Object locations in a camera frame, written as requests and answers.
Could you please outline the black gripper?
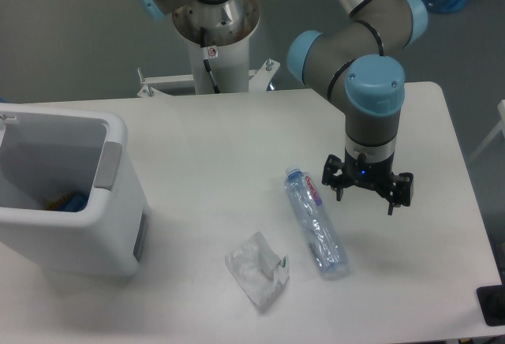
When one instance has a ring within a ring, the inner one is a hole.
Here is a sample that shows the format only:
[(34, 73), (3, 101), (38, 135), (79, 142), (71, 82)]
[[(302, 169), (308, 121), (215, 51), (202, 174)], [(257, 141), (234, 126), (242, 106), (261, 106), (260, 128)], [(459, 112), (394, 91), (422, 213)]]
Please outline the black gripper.
[(372, 190), (388, 201), (387, 214), (395, 208), (409, 207), (413, 198), (413, 174), (393, 174), (394, 156), (378, 163), (359, 163), (351, 155), (345, 155), (343, 162), (336, 155), (329, 155), (324, 164), (323, 185), (330, 186), (336, 200), (341, 201), (344, 189), (351, 186)]

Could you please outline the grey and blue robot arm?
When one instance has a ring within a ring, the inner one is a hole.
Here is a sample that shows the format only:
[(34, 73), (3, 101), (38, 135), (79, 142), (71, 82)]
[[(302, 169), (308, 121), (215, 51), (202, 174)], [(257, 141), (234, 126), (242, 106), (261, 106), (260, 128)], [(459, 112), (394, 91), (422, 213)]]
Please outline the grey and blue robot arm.
[[(389, 208), (410, 206), (413, 175), (392, 164), (405, 73), (393, 58), (427, 28), (421, 0), (339, 0), (350, 25), (328, 36), (301, 33), (286, 64), (305, 86), (345, 116), (345, 155), (329, 155), (322, 182), (338, 196), (356, 186), (383, 197)], [(259, 24), (256, 0), (139, 0), (154, 19), (171, 17), (189, 45), (199, 94), (248, 92), (249, 37)]]

